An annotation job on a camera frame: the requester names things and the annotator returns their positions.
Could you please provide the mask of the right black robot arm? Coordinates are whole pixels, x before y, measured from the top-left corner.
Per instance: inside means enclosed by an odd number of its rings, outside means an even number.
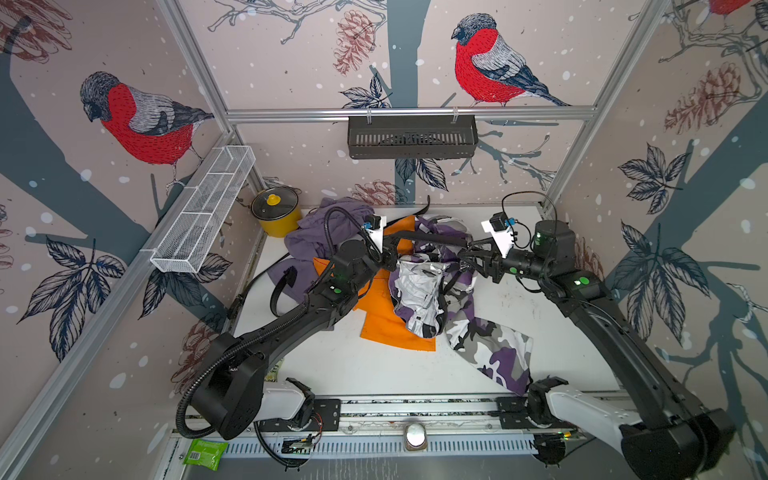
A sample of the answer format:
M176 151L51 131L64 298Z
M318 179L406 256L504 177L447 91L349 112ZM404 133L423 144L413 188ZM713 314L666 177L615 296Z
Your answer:
M560 377L530 385L526 407L539 425L564 422L601 440L640 479L693 479L717 466L735 436L727 413L707 408L630 327L604 283L575 265L575 234L542 220L530 250L501 249L494 237L463 243L462 265L498 283L506 275L537 282L539 293L599 351L634 407L623 410Z

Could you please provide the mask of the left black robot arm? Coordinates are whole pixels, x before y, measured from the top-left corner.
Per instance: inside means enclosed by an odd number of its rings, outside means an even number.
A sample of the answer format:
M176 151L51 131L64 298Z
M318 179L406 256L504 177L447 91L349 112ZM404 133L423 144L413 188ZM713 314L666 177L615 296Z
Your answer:
M298 306L257 330L238 337L223 333L211 343L176 410L181 436L198 439L216 433L230 440L255 422L300 415L310 392L295 380L270 386L267 374L278 360L352 311L361 289L380 270L395 268L400 241L415 236L412 231L386 235L373 218L356 226L359 238L332 250L328 265Z

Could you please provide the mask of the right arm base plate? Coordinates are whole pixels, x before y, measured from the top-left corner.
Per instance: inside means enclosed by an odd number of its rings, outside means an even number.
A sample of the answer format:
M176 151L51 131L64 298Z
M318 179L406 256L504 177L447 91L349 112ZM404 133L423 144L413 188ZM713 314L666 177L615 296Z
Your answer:
M533 420L527 408L525 397L497 397L497 413L502 430L557 430L576 431L577 427L560 420Z

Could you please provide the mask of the orange trousers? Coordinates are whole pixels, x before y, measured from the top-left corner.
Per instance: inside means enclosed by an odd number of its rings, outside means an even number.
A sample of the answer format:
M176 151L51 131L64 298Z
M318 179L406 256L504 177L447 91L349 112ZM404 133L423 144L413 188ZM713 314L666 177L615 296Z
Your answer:
M404 217L392 226L386 227L384 234L415 231L415 221L415 215ZM412 241L400 240L397 251L401 255L412 253ZM328 263L329 260L315 257L313 266L316 273L321 274ZM389 289L390 273L385 269L379 270L373 279L370 292L354 308L354 310L366 312L361 338L406 350L435 352L436 341L434 339L424 339L413 334L406 328L405 321L396 315Z

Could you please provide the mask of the lavender purple trousers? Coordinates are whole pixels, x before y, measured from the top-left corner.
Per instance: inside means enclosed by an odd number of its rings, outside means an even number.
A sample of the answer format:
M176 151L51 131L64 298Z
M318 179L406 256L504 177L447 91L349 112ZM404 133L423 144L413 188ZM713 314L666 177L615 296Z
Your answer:
M286 285L282 291L296 302L303 300L304 293L319 276L314 267L314 259L328 260L332 257L324 229L325 214L332 207L343 208L355 218L352 222L339 212L331 215L329 228L334 246L339 246L342 242L355 237L359 233L358 226L363 223L364 217L374 213L372 206L350 197L339 200L324 198L319 208L298 222L299 228L285 237L284 243L289 256L268 270L269 278L277 284L286 270L296 269L297 277L294 284Z

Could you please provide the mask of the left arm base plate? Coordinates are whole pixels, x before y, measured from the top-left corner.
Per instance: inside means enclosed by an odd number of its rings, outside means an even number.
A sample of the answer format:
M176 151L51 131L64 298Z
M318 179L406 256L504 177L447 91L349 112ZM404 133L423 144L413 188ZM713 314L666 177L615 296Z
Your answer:
M341 400L338 398L314 399L303 406L289 420L268 419L255 423L261 432L336 432L341 419Z

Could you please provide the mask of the purple camouflage trousers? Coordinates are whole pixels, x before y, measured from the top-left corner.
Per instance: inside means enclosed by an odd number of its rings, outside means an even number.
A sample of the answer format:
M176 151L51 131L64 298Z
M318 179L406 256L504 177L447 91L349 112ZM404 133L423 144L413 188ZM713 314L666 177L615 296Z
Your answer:
M476 273L461 264L459 246L428 240L411 245L388 280L394 314L416 337L444 335L475 370L512 394L525 395L533 338L476 315Z

